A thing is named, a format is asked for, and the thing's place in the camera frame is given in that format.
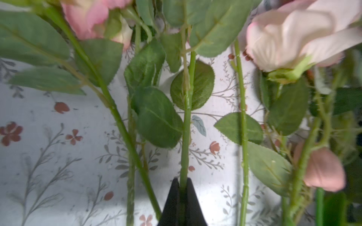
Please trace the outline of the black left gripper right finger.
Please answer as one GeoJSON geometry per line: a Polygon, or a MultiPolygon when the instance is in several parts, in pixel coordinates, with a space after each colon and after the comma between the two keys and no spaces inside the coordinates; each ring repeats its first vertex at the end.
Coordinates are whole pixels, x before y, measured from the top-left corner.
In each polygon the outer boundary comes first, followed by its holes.
{"type": "Polygon", "coordinates": [[[186,226],[207,226],[191,178],[186,185],[185,220],[186,226]]]}

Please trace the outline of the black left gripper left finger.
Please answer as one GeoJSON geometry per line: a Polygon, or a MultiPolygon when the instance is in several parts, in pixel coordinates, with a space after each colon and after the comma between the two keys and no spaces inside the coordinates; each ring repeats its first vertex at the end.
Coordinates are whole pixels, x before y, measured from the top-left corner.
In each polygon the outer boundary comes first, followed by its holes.
{"type": "Polygon", "coordinates": [[[178,226],[180,209],[180,188],[177,178],[172,180],[166,204],[158,226],[178,226]]]}

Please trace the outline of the pink bud spray stem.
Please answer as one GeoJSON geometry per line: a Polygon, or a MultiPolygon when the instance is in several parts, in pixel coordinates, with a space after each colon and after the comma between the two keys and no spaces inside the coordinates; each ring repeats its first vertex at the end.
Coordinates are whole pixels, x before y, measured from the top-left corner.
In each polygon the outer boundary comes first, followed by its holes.
{"type": "Polygon", "coordinates": [[[180,192],[186,195],[191,113],[211,93],[200,80],[212,71],[197,56],[213,58],[235,40],[258,1],[137,1],[142,22],[164,31],[152,38],[127,66],[124,77],[136,112],[138,133],[151,144],[182,143],[180,192]]]}

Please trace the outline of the small pink flower spray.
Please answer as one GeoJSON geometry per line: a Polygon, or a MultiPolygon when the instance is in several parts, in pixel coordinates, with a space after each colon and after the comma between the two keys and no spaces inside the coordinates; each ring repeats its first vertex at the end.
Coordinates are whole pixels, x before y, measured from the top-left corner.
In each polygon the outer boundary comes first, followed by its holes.
{"type": "Polygon", "coordinates": [[[315,205],[317,226],[362,223],[362,49],[313,67],[295,83],[261,77],[271,147],[248,144],[249,167],[281,197],[282,226],[315,205]]]}

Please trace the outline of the blue flower stem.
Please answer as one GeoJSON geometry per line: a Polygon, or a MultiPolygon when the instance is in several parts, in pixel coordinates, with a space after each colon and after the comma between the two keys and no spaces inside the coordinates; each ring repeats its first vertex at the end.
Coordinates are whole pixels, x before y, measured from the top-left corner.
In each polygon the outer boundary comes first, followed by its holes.
{"type": "Polygon", "coordinates": [[[70,51],[66,46],[66,42],[60,35],[55,34],[54,29],[45,20],[32,12],[1,11],[1,53],[4,54],[4,58],[15,59],[29,64],[33,64],[38,59],[41,61],[40,65],[42,66],[61,64],[80,81],[77,86],[63,87],[62,91],[80,89],[81,86],[86,85],[97,94],[114,117],[130,157],[139,170],[156,218],[161,219],[162,212],[152,189],[150,178],[143,168],[136,151],[136,142],[127,131],[101,73],[71,30],[70,23],[66,18],[67,14],[65,12],[60,13],[54,3],[46,1],[40,1],[39,3],[28,2],[25,6],[34,8],[35,11],[44,15],[62,30],[72,44],[76,55],[80,57],[81,61],[85,63],[95,77],[99,87],[96,88],[89,78],[80,74],[68,63],[67,59],[70,51]]]}

